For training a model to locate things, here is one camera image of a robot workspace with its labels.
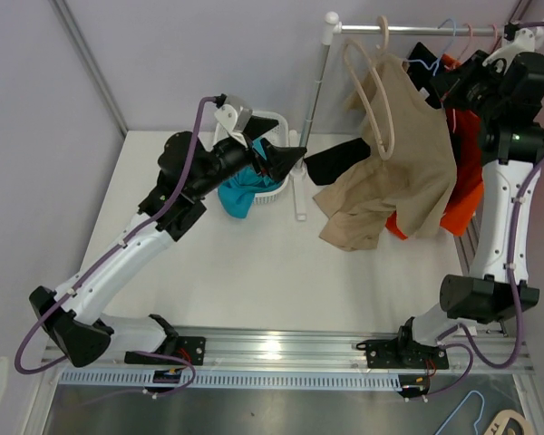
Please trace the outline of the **blue wire hanger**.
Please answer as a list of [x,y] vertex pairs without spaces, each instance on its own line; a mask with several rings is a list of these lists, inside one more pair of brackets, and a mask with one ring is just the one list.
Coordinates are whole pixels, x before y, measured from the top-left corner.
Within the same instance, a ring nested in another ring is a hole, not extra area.
[[450,24],[452,28],[452,36],[450,40],[438,53],[432,52],[424,43],[418,42],[410,51],[408,57],[404,60],[404,63],[409,68],[419,68],[430,73],[431,75],[437,74],[440,66],[442,65],[442,56],[451,48],[457,34],[457,24],[452,18],[446,18],[441,24],[438,25],[438,29],[442,29],[447,24]]

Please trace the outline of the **black t shirt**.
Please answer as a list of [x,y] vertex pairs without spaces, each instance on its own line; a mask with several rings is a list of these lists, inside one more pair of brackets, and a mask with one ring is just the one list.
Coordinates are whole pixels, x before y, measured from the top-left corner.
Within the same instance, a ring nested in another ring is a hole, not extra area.
[[[434,109],[442,106],[434,95],[430,84],[433,65],[437,57],[422,42],[418,42],[408,56],[406,73],[415,89]],[[352,139],[328,150],[317,152],[304,159],[308,175],[317,186],[327,186],[334,183],[344,172],[354,164],[369,158],[370,147],[361,138]]]

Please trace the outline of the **teal t shirt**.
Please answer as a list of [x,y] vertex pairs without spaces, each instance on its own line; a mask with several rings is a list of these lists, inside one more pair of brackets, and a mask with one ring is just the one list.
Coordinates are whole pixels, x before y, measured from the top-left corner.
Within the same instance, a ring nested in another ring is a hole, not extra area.
[[223,209],[233,218],[246,218],[257,193],[277,189],[280,182],[258,175],[247,166],[218,187],[218,197]]

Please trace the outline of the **beige t shirt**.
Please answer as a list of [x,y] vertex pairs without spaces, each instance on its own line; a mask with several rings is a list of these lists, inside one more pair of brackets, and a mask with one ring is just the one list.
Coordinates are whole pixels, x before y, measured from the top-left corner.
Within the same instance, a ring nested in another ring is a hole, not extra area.
[[393,127],[383,134],[393,154],[381,159],[372,129],[365,127],[361,137],[370,157],[314,197],[327,217],[320,238],[345,251],[375,249],[390,216],[408,237],[435,237],[457,181],[444,112],[417,91],[400,58],[387,53],[375,69],[385,96],[371,76],[363,87],[376,120]]

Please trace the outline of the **beige wooden hanger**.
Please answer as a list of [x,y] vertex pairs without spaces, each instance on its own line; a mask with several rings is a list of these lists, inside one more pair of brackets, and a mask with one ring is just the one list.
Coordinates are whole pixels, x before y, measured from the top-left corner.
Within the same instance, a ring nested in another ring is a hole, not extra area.
[[[381,99],[384,104],[384,114],[385,114],[385,120],[386,120],[386,130],[387,130],[386,134],[383,134],[379,127],[379,124],[374,114],[373,106],[371,105],[369,98],[367,96],[367,93],[364,91],[363,84],[361,80],[359,79],[359,77],[356,75],[355,68],[351,60],[349,59],[348,51],[350,48],[354,48],[357,52],[359,52],[363,56],[366,66],[368,68],[368,73],[372,77],[374,85],[376,87],[377,94],[381,96]],[[349,73],[349,76],[353,82],[357,95],[364,107],[369,124],[371,125],[379,156],[383,161],[387,161],[393,156],[394,145],[395,145],[395,134],[394,134],[394,127],[393,127],[393,116],[392,116],[389,100],[388,100],[383,82],[381,80],[381,77],[378,71],[376,70],[376,68],[374,67],[374,63],[370,55],[368,54],[368,52],[364,49],[364,47],[359,42],[357,42],[356,40],[352,38],[347,38],[345,40],[343,44],[342,58],[343,58],[345,67]]]

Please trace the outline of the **orange t shirt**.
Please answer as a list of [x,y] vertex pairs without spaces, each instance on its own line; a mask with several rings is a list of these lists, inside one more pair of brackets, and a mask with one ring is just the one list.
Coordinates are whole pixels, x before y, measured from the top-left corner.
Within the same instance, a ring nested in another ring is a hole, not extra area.
[[[424,101],[435,110],[442,106],[430,85],[432,64],[436,57],[427,49],[416,46],[405,70],[413,86]],[[456,163],[457,179],[440,222],[426,236],[431,237],[439,228],[460,237],[465,233],[483,196],[481,176],[481,151],[477,137],[481,120],[471,111],[446,109],[446,123],[450,133],[453,157]]]

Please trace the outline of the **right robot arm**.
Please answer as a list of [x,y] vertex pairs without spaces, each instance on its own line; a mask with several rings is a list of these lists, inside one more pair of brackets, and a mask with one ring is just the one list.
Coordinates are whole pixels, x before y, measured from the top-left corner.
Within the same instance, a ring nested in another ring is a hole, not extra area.
[[471,111],[481,121],[483,214],[481,238],[466,276],[443,278],[440,301],[399,329],[394,355],[412,367],[443,353],[442,340],[471,324],[514,319],[535,306],[529,286],[526,241],[535,184],[544,163],[544,129],[535,121],[544,97],[544,55],[476,52],[452,71],[431,79],[446,108]]

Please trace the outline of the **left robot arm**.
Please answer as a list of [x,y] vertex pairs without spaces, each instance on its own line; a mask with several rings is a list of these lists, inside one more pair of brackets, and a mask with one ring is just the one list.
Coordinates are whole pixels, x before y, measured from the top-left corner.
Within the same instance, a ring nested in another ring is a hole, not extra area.
[[194,131],[171,135],[161,153],[154,188],[108,251],[54,290],[39,286],[29,296],[38,326],[77,368],[106,353],[127,363],[168,363],[180,342],[174,326],[158,314],[108,316],[104,309],[155,256],[170,248],[206,212],[204,198],[243,169],[283,180],[305,154],[276,146],[266,133],[277,121],[251,116],[211,150]]

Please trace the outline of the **blue hanger on floor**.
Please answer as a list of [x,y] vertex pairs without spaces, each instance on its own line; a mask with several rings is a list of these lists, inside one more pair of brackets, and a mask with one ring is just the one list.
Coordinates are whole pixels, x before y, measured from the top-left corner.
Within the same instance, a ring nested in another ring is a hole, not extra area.
[[443,434],[454,423],[458,415],[463,413],[466,416],[466,433],[481,434],[480,424],[486,408],[486,399],[483,393],[471,390],[465,394],[456,407],[442,421],[434,435]]

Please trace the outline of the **wooden hanger on floor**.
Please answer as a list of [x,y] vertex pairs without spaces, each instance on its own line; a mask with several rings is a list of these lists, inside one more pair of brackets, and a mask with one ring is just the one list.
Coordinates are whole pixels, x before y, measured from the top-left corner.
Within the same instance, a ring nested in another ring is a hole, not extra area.
[[535,430],[531,423],[520,413],[514,410],[499,411],[487,429],[484,435],[502,435],[502,434],[520,434],[534,435]]

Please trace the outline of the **metal clothes rack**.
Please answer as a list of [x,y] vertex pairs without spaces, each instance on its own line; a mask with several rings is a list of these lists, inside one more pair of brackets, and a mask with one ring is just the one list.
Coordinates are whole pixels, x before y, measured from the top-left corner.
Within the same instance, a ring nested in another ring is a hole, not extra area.
[[[444,23],[434,27],[427,26],[410,26],[410,25],[388,25],[389,34],[401,34],[412,36],[468,36],[468,27],[458,27],[457,24],[449,19],[452,24],[451,28],[445,28]],[[514,23],[519,29],[529,28],[535,29],[537,42],[535,47],[539,48],[544,43],[544,20],[539,22]],[[325,68],[330,48],[336,34],[380,34],[382,26],[379,24],[342,24],[337,12],[328,12],[325,14],[323,22],[323,30],[321,35],[321,48],[314,69],[314,76],[309,97],[309,102],[306,107],[303,128],[300,134],[298,146],[305,148],[308,144],[314,117],[316,114],[316,106],[322,88],[322,83],[325,75]],[[293,181],[295,216],[298,222],[304,222],[307,219],[306,213],[306,198],[304,191],[304,179],[306,171],[303,168],[304,163],[300,160],[296,166],[290,171],[290,178]]]

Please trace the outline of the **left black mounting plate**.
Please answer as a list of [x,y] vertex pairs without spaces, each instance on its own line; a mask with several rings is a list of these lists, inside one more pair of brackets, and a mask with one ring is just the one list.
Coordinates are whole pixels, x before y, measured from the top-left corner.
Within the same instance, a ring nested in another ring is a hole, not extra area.
[[156,351],[151,351],[153,356],[145,356],[141,352],[127,352],[124,362],[139,365],[167,365],[173,363],[165,356],[177,357],[192,365],[201,366],[205,355],[206,339],[202,336],[178,336],[166,338]]

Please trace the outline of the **black mounting plate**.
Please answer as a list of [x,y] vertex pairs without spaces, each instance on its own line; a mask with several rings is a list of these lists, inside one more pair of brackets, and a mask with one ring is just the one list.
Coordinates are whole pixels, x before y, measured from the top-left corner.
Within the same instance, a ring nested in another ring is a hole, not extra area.
[[177,357],[192,365],[201,366],[205,355],[206,339],[202,336],[178,336],[166,338],[156,351],[151,351],[153,356],[145,356],[141,352],[127,352],[124,362],[139,365],[167,365],[173,363],[165,356]]
[[367,366],[371,369],[449,369],[447,353],[440,347],[413,342],[402,343],[399,339],[367,340],[364,342]]

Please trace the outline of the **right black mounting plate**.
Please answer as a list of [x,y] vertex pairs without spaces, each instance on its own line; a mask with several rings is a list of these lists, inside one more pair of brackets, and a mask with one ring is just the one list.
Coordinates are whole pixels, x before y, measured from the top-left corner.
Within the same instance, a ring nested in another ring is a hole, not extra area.
[[449,369],[447,353],[440,347],[413,342],[402,343],[399,339],[367,340],[364,342],[367,366],[371,369]]

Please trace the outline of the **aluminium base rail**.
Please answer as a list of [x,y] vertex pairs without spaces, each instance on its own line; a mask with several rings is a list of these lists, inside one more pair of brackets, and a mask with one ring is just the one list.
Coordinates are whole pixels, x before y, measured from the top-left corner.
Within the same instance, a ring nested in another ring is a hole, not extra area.
[[[483,326],[475,338],[486,357],[494,362],[507,359],[515,340],[500,333],[487,333],[492,326]],[[417,368],[368,367],[364,351],[356,344],[367,339],[391,340],[396,333],[347,333],[315,331],[274,331],[216,327],[175,326],[183,336],[202,336],[206,339],[201,370],[259,371],[259,372],[389,372],[424,373],[425,362]],[[469,357],[466,350],[453,347],[445,351],[448,368],[436,374],[462,374]],[[78,370],[89,369],[159,368],[166,365],[129,365],[123,353],[110,351],[106,356]],[[518,359],[506,369],[493,369],[474,355],[469,374],[535,374],[528,347],[522,345]]]

